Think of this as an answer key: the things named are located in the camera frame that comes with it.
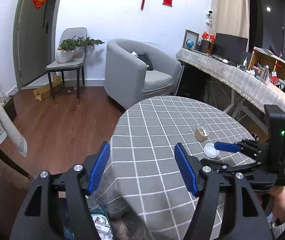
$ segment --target door frame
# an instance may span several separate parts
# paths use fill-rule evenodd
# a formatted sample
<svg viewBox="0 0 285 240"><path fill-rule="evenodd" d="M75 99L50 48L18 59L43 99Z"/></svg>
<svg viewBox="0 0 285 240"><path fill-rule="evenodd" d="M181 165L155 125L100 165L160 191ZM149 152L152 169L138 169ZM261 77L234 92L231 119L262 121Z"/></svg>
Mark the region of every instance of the door frame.
<svg viewBox="0 0 285 240"><path fill-rule="evenodd" d="M13 24L13 36L12 36L12 52L13 52L13 66L15 69L15 76L17 81L18 90L23 88L22 79L20 75L20 66L19 66L19 54L18 54L18 32L19 32L19 19L22 10L24 0L18 0L16 13L15 13L15 20ZM55 9L52 16L52 32L51 32L51 60L55 60L55 40L56 40L56 27L57 27L57 15L59 9L60 0L56 0L55 2Z"/></svg>

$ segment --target door handle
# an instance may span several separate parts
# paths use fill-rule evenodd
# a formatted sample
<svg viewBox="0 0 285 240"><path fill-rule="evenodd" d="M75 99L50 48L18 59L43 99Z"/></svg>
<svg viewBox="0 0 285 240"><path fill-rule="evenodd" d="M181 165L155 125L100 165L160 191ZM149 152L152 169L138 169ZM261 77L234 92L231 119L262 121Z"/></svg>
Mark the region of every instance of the door handle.
<svg viewBox="0 0 285 240"><path fill-rule="evenodd" d="M46 34L48 34L49 23L46 24Z"/></svg>

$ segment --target blue gripper pad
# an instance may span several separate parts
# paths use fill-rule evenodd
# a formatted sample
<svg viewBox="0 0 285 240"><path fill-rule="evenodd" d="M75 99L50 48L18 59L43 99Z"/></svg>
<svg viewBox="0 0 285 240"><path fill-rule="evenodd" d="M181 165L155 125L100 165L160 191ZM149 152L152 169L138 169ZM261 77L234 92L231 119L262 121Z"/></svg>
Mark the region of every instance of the blue gripper pad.
<svg viewBox="0 0 285 240"><path fill-rule="evenodd" d="M216 142L215 149L220 150L220 151L225 151L225 152L231 152L231 153L236 153L236 152L241 151L240 146L236 144L222 143L222 142Z"/></svg>
<svg viewBox="0 0 285 240"><path fill-rule="evenodd" d="M191 192L193 196L195 196L199 191L197 187L197 176L191 168L190 163L185 156L184 150L185 149L183 148L182 144L178 143L175 146L175 159L187 190Z"/></svg>
<svg viewBox="0 0 285 240"><path fill-rule="evenodd" d="M96 160L96 163L89 174L88 192L90 195L92 195L92 193L98 189L102 174L109 160L110 157L109 143L106 142L104 145L102 145L102 147L100 148L100 152L98 154L99 156Z"/></svg>

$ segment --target white flower pot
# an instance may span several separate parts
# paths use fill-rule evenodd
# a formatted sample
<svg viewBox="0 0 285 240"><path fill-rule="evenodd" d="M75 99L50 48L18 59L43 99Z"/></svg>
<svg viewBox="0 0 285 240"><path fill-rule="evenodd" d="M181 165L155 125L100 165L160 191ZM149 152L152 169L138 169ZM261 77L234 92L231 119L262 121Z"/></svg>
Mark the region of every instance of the white flower pot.
<svg viewBox="0 0 285 240"><path fill-rule="evenodd" d="M84 55L84 47L77 47L75 49L74 57L80 58Z"/></svg>
<svg viewBox="0 0 285 240"><path fill-rule="evenodd" d="M58 63L68 63L72 61L74 50L57 50L56 59Z"/></svg>

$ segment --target knit sleeve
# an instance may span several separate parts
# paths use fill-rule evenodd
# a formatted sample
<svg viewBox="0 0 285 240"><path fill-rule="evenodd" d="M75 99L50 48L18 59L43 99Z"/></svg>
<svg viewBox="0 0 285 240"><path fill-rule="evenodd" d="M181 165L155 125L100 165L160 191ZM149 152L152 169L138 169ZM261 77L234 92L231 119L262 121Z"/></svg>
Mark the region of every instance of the knit sleeve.
<svg viewBox="0 0 285 240"><path fill-rule="evenodd" d="M275 227L275 224L273 223L272 232L274 233L275 239L277 239L284 232L284 230L285 230L285 222L278 227Z"/></svg>

